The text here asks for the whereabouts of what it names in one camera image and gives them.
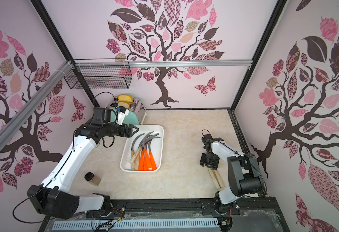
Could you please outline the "orange handle sickle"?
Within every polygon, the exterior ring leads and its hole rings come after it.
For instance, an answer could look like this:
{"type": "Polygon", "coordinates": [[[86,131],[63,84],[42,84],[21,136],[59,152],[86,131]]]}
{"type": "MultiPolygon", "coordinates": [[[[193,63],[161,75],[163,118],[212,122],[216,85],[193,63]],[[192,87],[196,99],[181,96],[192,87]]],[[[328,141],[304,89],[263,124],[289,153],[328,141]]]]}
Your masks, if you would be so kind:
{"type": "Polygon", "coordinates": [[[147,143],[147,138],[145,139],[145,141],[143,142],[143,170],[144,171],[148,171],[148,165],[147,165],[147,151],[146,151],[146,143],[147,143]]]}
{"type": "Polygon", "coordinates": [[[152,140],[148,142],[148,152],[149,152],[150,162],[152,165],[152,170],[155,171],[157,169],[157,166],[156,166],[153,154],[152,154],[151,143],[152,143],[152,140]]]}
{"type": "Polygon", "coordinates": [[[144,151],[143,151],[144,142],[143,141],[141,141],[140,148],[141,148],[141,154],[139,158],[138,170],[143,171],[144,170],[144,151]]]}
{"type": "Polygon", "coordinates": [[[152,165],[151,165],[151,162],[150,162],[150,157],[149,157],[148,151],[147,151],[147,157],[146,157],[146,159],[147,159],[147,165],[148,165],[148,168],[149,168],[148,171],[150,171],[150,170],[152,170],[152,165]]]}

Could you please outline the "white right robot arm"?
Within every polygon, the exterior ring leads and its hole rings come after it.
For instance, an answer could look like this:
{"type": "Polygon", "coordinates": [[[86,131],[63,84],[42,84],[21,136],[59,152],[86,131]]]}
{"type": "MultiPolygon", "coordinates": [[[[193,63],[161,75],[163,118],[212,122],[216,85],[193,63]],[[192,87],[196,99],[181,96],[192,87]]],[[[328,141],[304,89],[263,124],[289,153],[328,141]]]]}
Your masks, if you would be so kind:
{"type": "Polygon", "coordinates": [[[248,194],[265,191],[265,181],[261,176],[257,159],[253,154],[238,152],[222,138],[204,134],[201,138],[205,153],[200,165],[207,167],[214,185],[218,189],[216,201],[221,205],[231,204],[248,194]],[[227,164],[228,184],[225,185],[218,173],[220,160],[227,164]]]}

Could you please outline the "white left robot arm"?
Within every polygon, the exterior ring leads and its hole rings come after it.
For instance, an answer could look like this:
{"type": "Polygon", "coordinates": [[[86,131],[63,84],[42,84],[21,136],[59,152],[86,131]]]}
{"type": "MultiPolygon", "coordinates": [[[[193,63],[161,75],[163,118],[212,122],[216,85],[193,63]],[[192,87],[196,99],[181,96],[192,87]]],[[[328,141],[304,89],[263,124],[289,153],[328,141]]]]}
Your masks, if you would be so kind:
{"type": "Polygon", "coordinates": [[[132,124],[81,125],[67,153],[40,185],[32,185],[27,195],[37,213],[69,219],[74,214],[94,212],[106,217],[111,213],[110,197],[103,194],[75,196],[69,193],[83,162],[104,137],[131,138],[139,131],[132,124]]]}

